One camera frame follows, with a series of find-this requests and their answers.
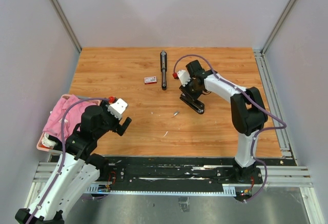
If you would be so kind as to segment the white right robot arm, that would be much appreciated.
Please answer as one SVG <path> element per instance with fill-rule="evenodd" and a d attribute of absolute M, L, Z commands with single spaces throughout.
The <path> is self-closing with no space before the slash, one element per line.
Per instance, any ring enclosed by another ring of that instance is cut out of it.
<path fill-rule="evenodd" d="M 198 114 L 205 111 L 205 105 L 198 98 L 206 92 L 214 93 L 230 104 L 232 123 L 238 132 L 238 149 L 232 176 L 238 183 L 245 182 L 255 168 L 255 134 L 268 121 L 259 90 L 256 87 L 247 89 L 238 86 L 216 71 L 206 71 L 198 60 L 188 63 L 186 70 L 175 72 L 173 76 L 181 82 L 180 100 Z"/>

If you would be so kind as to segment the black stapler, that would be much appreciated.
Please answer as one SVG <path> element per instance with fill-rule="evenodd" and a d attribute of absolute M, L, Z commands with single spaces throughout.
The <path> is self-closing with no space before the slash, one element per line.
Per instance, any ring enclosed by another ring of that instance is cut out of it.
<path fill-rule="evenodd" d="M 191 98 L 185 96 L 184 94 L 180 95 L 180 100 L 187 104 L 191 109 L 193 109 L 198 114 L 204 114 L 204 103 L 199 100 L 192 100 Z"/>
<path fill-rule="evenodd" d="M 161 87 L 163 90 L 167 89 L 167 53 L 162 50 L 160 53 L 160 64 L 161 64 Z"/>

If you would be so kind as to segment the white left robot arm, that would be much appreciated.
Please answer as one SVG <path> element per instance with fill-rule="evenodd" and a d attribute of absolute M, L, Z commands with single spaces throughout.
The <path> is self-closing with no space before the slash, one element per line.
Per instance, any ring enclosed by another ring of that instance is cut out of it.
<path fill-rule="evenodd" d="M 120 123 L 128 104 L 121 98 L 103 98 L 86 107 L 72 134 L 63 138 L 63 152 L 36 199 L 15 215 L 18 223 L 64 223 L 75 203 L 96 180 L 109 177 L 108 160 L 94 154 L 97 141 L 112 131 L 122 136 L 131 123 Z"/>

